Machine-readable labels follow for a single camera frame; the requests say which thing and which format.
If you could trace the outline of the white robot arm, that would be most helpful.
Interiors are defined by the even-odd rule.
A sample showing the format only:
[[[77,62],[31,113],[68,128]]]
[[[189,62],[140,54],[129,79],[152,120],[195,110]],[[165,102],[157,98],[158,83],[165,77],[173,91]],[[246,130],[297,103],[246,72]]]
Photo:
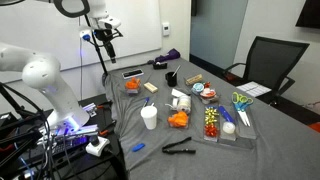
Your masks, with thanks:
[[[56,9],[66,17],[84,16],[87,25],[80,30],[80,38],[92,44],[105,67],[100,47],[106,49],[112,63],[116,54],[111,41],[122,37],[118,27],[121,21],[109,15],[106,0],[53,0]],[[0,43],[0,70],[22,73],[22,80],[31,88],[41,92],[52,104],[53,112],[47,118],[53,129],[78,131],[89,120],[89,114],[79,105],[70,86],[60,74],[61,64],[52,55],[30,49]]]

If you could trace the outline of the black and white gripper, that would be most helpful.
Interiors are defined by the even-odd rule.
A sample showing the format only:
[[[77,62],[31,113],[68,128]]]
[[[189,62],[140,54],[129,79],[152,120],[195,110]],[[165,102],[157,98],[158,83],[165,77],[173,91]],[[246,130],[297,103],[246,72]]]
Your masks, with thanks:
[[[111,29],[105,30],[95,30],[95,37],[103,43],[103,47],[106,49],[108,56],[112,63],[116,63],[116,54],[111,41],[117,37],[122,37],[122,33],[116,29],[112,31]]]

